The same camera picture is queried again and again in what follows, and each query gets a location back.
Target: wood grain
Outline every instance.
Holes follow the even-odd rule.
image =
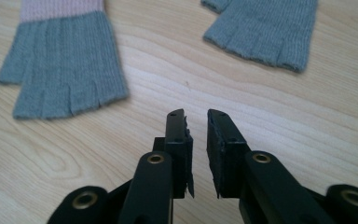
[[[20,0],[0,0],[0,66]],[[225,54],[202,41],[216,15],[194,0],[106,1],[131,97],[54,121],[18,121],[18,86],[0,86],[0,223],[44,223],[63,197],[114,189],[183,108],[194,142],[196,198],[174,203],[174,223],[242,223],[238,200],[217,200],[206,113],[227,112],[250,147],[276,155],[298,181],[325,194],[358,187],[358,1],[320,0],[301,75]]]

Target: black plastic part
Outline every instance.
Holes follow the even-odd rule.
[[[165,137],[155,137],[152,151],[165,151]]]
[[[174,110],[167,115],[164,151],[172,157],[173,198],[185,198],[187,188],[194,198],[194,181],[191,172],[193,138],[187,128],[183,109]]]
[[[68,194],[50,217],[49,224],[103,223],[107,192],[87,186]]]
[[[172,223],[172,159],[149,152],[139,160],[119,224]]]
[[[243,169],[268,223],[335,223],[272,154],[247,153]]]
[[[108,193],[107,203],[103,212],[104,220],[106,221],[103,223],[118,223],[118,218],[121,214],[124,201],[127,198],[131,182],[132,180],[129,180],[125,184]]]
[[[267,224],[267,218],[252,193],[240,197],[240,212],[246,224]]]
[[[331,186],[324,202],[338,223],[358,224],[358,188],[350,185]]]
[[[242,164],[251,151],[230,116],[224,112],[208,111],[207,152],[217,197],[240,198]]]

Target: ribbed cuff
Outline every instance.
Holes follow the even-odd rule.
[[[103,11],[103,0],[22,0],[21,22],[71,17]]]

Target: table surface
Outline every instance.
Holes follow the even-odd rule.
[[[20,0],[0,0],[0,67]],[[0,86],[0,223],[44,223],[83,186],[115,189],[183,108],[194,138],[196,198],[174,223],[243,223],[238,200],[216,198],[207,111],[228,113],[253,150],[277,156],[304,186],[358,187],[358,1],[320,0],[306,72],[266,67],[205,43],[216,14],[200,1],[107,1],[131,95],[58,120],[14,120],[19,86]]]

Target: gray glove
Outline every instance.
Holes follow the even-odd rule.
[[[22,0],[0,83],[21,84],[15,119],[66,118],[127,97],[103,0]]]
[[[204,39],[244,59],[305,70],[317,0],[201,0],[221,13]]]

